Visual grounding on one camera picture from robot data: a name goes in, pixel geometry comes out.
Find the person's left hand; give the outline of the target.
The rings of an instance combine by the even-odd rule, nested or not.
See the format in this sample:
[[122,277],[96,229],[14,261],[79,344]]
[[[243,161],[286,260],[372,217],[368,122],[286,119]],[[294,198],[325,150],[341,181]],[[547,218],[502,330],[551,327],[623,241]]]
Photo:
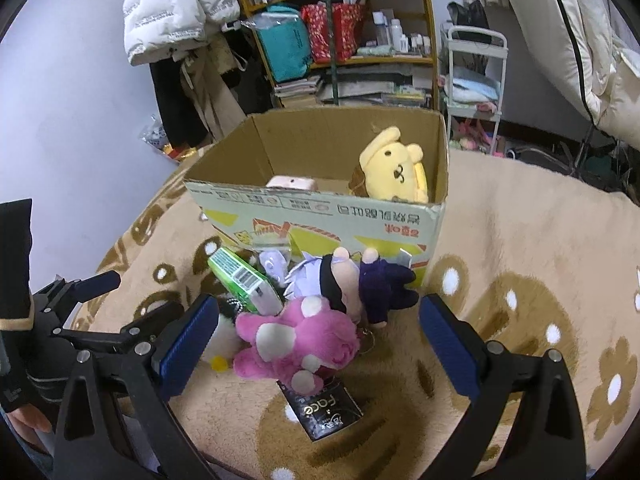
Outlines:
[[38,437],[38,431],[48,434],[52,430],[52,426],[43,412],[40,412],[35,406],[26,404],[6,416],[8,416],[13,429],[24,441],[41,451],[46,449]]

